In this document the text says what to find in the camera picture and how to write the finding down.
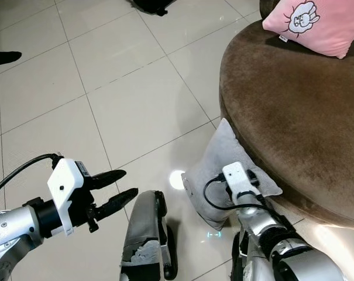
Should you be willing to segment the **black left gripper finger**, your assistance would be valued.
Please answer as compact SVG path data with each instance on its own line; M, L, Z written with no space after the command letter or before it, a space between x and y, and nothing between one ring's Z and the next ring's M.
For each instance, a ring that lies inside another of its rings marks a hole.
M107 187L119 179L126 176L124 170L111 170L108 172L101 172L96 176L86 176L86 190L99 190Z
M132 201L132 199L136 198L138 194L138 188L131 188L123 193L113 196L105 204L95 208L95 219L100 221L122 210L125 205Z

